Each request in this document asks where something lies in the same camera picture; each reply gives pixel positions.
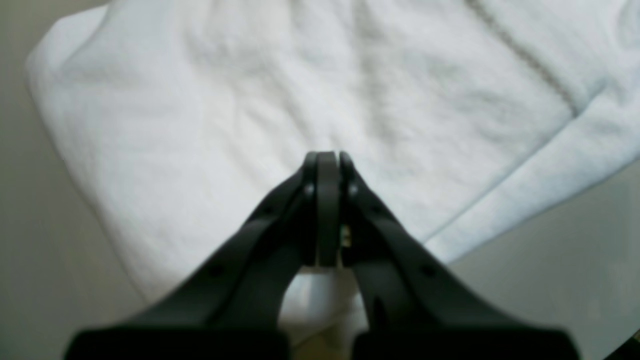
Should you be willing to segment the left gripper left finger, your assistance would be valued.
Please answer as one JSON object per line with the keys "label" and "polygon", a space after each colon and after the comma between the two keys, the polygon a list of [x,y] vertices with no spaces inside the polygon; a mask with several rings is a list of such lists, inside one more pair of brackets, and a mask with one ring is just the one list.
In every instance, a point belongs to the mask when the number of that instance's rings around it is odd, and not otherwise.
{"label": "left gripper left finger", "polygon": [[178,289],[119,325],[78,333],[67,360],[290,360],[279,329],[303,267],[326,265],[329,155],[307,153]]}

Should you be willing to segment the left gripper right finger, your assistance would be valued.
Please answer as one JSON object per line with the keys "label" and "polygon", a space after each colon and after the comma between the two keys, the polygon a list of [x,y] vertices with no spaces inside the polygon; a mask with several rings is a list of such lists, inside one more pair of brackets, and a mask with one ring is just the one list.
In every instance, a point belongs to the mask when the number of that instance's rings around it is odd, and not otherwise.
{"label": "left gripper right finger", "polygon": [[340,261],[352,269],[368,330],[354,360],[577,360],[564,330],[528,325],[483,300],[402,226],[339,153]]}

